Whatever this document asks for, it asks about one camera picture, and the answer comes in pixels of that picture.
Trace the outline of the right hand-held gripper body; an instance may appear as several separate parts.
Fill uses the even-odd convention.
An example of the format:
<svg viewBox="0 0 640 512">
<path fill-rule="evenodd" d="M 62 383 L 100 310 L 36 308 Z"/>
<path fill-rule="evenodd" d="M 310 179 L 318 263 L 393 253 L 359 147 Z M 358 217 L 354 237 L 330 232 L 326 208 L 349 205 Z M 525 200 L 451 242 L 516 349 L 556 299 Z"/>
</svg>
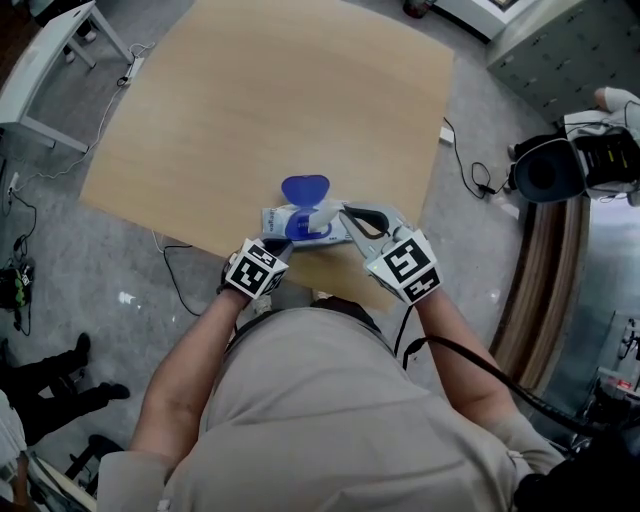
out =
<svg viewBox="0 0 640 512">
<path fill-rule="evenodd" d="M 407 305 L 416 304 L 442 284 L 430 242 L 420 229 L 406 224 L 391 226 L 366 245 L 364 268 Z"/>
</svg>

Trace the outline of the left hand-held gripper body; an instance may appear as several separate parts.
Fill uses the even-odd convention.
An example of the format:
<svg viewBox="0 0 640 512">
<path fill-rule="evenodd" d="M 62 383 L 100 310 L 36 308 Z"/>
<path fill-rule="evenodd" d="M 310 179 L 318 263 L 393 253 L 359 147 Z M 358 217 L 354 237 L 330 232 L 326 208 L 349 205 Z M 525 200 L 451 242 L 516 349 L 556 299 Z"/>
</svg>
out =
<svg viewBox="0 0 640 512">
<path fill-rule="evenodd" d="M 250 299 L 271 294 L 280 284 L 289 269 L 264 249 L 263 240 L 268 238 L 246 238 L 240 249 L 228 258 L 216 292 L 234 289 Z"/>
</svg>

